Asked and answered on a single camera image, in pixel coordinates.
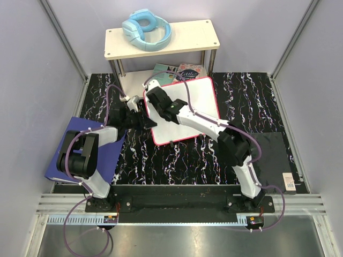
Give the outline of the pink framed whiteboard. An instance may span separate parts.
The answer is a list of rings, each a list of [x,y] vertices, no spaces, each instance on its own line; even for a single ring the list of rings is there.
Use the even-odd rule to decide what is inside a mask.
[[[211,118],[215,123],[210,123],[194,115],[189,105],[184,106],[180,110],[180,124],[167,122],[159,116],[154,106],[149,102],[146,96],[147,92],[144,91],[143,96],[148,117],[157,123],[157,126],[151,129],[153,141],[157,146],[166,145],[170,141],[195,137],[199,134],[207,135],[209,132],[214,136],[213,129],[217,127],[217,120],[220,119],[220,115],[214,84],[210,77],[188,80],[186,85],[183,82],[178,82],[161,86],[161,88],[172,101],[180,99],[187,102],[188,97],[190,97],[192,109]]]

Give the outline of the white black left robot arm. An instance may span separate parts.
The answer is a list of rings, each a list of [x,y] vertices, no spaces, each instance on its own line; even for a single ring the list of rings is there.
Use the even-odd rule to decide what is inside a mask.
[[[128,129],[148,130],[156,126],[156,122],[140,111],[127,107],[107,110],[105,122],[99,127],[66,131],[56,168],[97,198],[101,210],[112,211],[116,199],[109,195],[110,184],[97,170],[99,148],[120,141]]]

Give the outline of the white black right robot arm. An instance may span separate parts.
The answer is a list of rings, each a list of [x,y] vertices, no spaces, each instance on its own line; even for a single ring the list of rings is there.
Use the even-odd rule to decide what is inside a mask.
[[[195,129],[212,139],[217,144],[217,157],[236,174],[245,197],[244,208],[253,213],[262,207],[265,193],[253,167],[262,156],[256,139],[227,120],[215,119],[193,108],[190,94],[187,94],[187,101],[172,100],[162,87],[157,86],[148,89],[146,97],[165,121]]]

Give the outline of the teal book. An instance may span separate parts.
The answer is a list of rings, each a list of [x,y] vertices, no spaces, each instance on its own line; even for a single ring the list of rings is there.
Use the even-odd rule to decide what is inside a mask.
[[[165,71],[174,71],[176,72],[178,69],[177,66],[171,66],[171,65],[165,65],[165,64],[159,64],[156,63],[154,69],[153,69],[153,79],[156,79],[160,85],[168,85],[171,84],[175,78],[175,74],[166,73]]]

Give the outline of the Little Women book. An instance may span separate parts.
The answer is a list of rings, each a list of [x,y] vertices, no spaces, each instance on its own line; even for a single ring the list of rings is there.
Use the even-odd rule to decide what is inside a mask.
[[[176,71],[184,80],[198,79],[207,76],[202,65],[181,63]]]

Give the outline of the blue folder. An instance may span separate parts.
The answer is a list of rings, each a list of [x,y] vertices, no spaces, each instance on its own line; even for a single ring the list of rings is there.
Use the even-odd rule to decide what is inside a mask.
[[[54,181],[76,184],[78,182],[77,177],[83,176],[88,179],[93,175],[93,172],[98,171],[104,181],[110,184],[126,136],[125,131],[120,132],[120,137],[117,141],[106,145],[98,145],[97,150],[94,143],[99,143],[100,140],[96,140],[95,137],[86,139],[86,135],[81,136],[74,143],[69,155],[69,172],[73,178],[69,177],[65,172],[65,154],[70,141],[80,131],[89,127],[95,129],[100,127],[100,125],[99,122],[72,117],[46,171],[45,177]]]

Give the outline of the white two-tier shelf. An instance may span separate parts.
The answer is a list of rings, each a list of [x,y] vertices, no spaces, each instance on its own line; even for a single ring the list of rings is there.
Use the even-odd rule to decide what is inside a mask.
[[[125,72],[123,59],[200,51],[202,53],[201,62],[203,62],[205,51],[209,50],[211,54],[207,73],[208,75],[212,74],[220,42],[211,20],[172,22],[170,26],[172,29],[170,44],[164,49],[154,52],[143,51],[131,45],[124,38],[121,28],[106,30],[104,57],[109,62],[115,78],[118,79],[118,84],[126,95],[142,96],[143,82],[152,74],[152,71]]]

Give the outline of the light blue headphones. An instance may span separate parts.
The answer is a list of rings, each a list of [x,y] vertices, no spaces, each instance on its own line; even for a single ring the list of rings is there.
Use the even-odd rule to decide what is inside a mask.
[[[160,41],[147,42],[145,33],[163,28],[165,34]],[[154,52],[164,49],[172,39],[172,28],[163,18],[155,15],[149,9],[137,10],[122,22],[122,30],[126,40],[140,50]]]

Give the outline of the black slab with label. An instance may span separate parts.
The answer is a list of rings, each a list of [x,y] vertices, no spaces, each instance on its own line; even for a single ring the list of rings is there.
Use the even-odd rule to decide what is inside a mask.
[[[253,167],[262,186],[274,185],[282,190],[283,194],[294,195],[285,184],[283,174],[291,174],[286,147],[280,132],[250,134],[260,145],[261,158],[253,163]]]

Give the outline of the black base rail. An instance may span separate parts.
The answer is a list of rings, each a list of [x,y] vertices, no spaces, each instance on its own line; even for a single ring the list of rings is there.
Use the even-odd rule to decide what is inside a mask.
[[[256,200],[238,185],[116,185],[106,199],[90,199],[85,211],[133,213],[148,209],[215,209],[229,213],[275,212],[273,199],[261,192]]]

